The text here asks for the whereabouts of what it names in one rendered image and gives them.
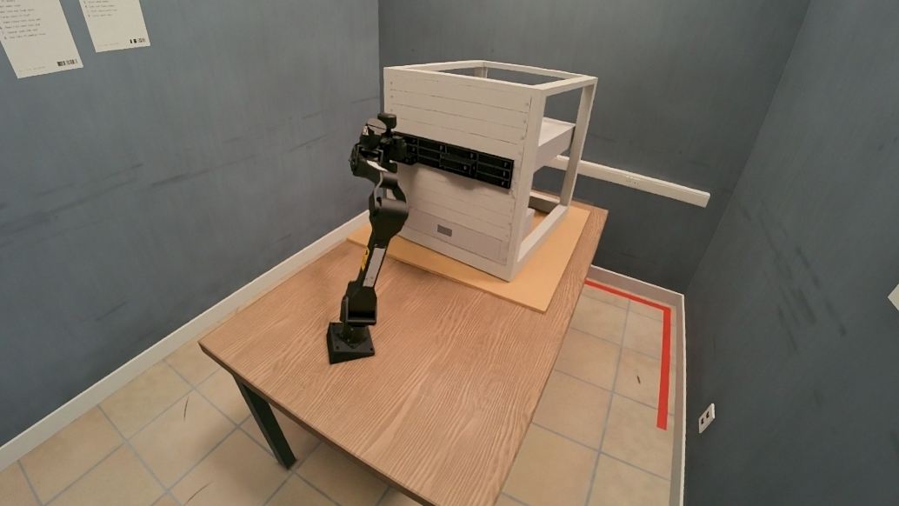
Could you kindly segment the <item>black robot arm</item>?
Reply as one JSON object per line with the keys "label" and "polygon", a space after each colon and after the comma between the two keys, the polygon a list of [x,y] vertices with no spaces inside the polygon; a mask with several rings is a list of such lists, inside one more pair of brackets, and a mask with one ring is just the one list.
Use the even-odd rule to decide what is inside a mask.
{"label": "black robot arm", "polygon": [[[408,197],[400,185],[399,176],[381,168],[383,158],[403,160],[407,156],[407,143],[402,136],[393,136],[382,143],[383,153],[378,145],[386,130],[386,125],[380,119],[368,119],[360,141],[353,146],[349,159],[353,176],[366,176],[372,183],[376,178],[375,189],[369,197],[369,220],[372,228],[370,239],[359,274],[355,281],[349,281],[342,298],[339,321],[343,323],[343,329],[336,333],[352,349],[368,340],[364,335],[367,326],[375,326],[377,323],[376,280],[390,239],[402,230],[409,216]],[[377,160],[374,159],[376,157]],[[381,196],[376,198],[378,186],[392,190],[396,199]],[[347,318],[347,313],[355,313],[348,314],[354,318]]]}

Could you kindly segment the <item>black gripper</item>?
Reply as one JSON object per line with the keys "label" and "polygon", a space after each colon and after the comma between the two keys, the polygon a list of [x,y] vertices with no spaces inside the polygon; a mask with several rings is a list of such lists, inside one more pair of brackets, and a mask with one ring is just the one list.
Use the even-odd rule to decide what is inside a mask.
{"label": "black gripper", "polygon": [[[385,141],[386,139],[390,139],[393,136],[398,136],[396,132],[392,132],[391,129],[396,127],[396,115],[389,113],[379,113],[377,115],[377,119],[381,119],[381,121],[386,125],[387,130],[385,131],[383,138],[381,141]],[[382,150],[384,153],[384,148],[382,143],[380,142],[378,145],[378,149]],[[391,163],[390,159],[383,158],[381,168],[392,172],[392,174],[397,174],[397,163]]]}

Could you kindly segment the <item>white equipment rack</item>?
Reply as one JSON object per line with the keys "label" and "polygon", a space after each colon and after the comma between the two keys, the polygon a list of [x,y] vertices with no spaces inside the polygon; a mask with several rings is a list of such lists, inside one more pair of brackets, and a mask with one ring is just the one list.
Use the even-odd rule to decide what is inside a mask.
{"label": "white equipment rack", "polygon": [[[396,114],[392,132],[514,160],[510,189],[420,163],[397,163],[409,204],[397,235],[510,282],[568,215],[598,77],[465,62],[383,68],[384,113]],[[471,66],[473,77],[434,72]],[[531,86],[486,79],[488,66],[567,80]],[[580,87],[576,124],[543,118],[547,96]],[[570,146],[560,202],[530,192],[534,172]],[[550,214],[522,242],[535,212],[528,206]]]}

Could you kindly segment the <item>tan flat board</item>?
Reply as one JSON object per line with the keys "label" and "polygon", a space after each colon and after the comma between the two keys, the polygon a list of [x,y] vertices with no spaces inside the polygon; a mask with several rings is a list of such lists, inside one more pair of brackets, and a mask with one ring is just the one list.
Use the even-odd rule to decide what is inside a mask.
{"label": "tan flat board", "polygon": [[[511,282],[398,235],[390,239],[385,256],[544,314],[589,213],[590,211],[570,206],[568,215],[559,227],[552,232]],[[367,248],[371,231],[371,225],[367,223],[347,236],[346,240]]]}

